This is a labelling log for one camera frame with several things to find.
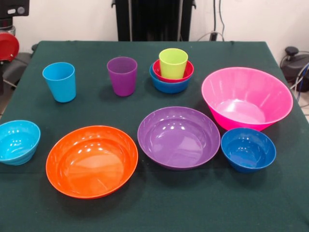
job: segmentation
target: lime green cup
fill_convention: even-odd
[[[160,52],[161,75],[167,79],[181,79],[188,61],[188,54],[178,48],[168,48]]]

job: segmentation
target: purple bowl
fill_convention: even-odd
[[[220,134],[203,113],[173,106],[149,114],[139,126],[138,141],[145,154],[163,167],[187,170],[215,156]]]

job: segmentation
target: cup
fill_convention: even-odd
[[[188,61],[188,54],[178,48],[160,52],[161,75],[166,79],[181,79]]]
[[[120,97],[131,95],[135,91],[137,62],[130,57],[116,57],[107,63],[112,88]]]
[[[73,65],[65,62],[50,64],[43,70],[43,77],[57,102],[70,102],[76,97]]]

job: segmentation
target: dark green cloth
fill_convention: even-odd
[[[157,91],[149,77],[149,66],[168,47],[185,50],[195,66],[188,89],[175,95]],[[136,91],[126,98],[113,93],[106,69],[116,56],[138,62]],[[42,77],[45,66],[59,61],[76,68],[77,97],[70,103],[55,102]],[[200,168],[170,171],[139,149],[135,173],[108,197],[73,199],[47,180],[49,150],[77,128],[117,127],[138,144],[139,123],[156,109],[187,106],[213,119],[201,83],[212,71],[229,66],[253,67],[284,79],[266,43],[41,42],[0,121],[30,120],[42,132],[31,161],[0,165],[0,231],[308,231],[309,126],[296,102],[286,119],[263,131],[274,141],[277,158],[257,173],[237,173],[221,151]]]

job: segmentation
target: pink bowl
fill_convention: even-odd
[[[194,66],[190,61],[187,61],[187,65],[184,70],[183,78],[181,79],[167,79],[167,78],[162,77],[159,59],[154,63],[153,70],[154,70],[155,75],[158,77],[160,81],[168,82],[168,83],[177,83],[177,82],[188,80],[194,72]]]
[[[202,95],[226,130],[246,127],[261,131],[285,118],[293,107],[293,97],[283,82],[251,68],[211,73],[202,84]]]

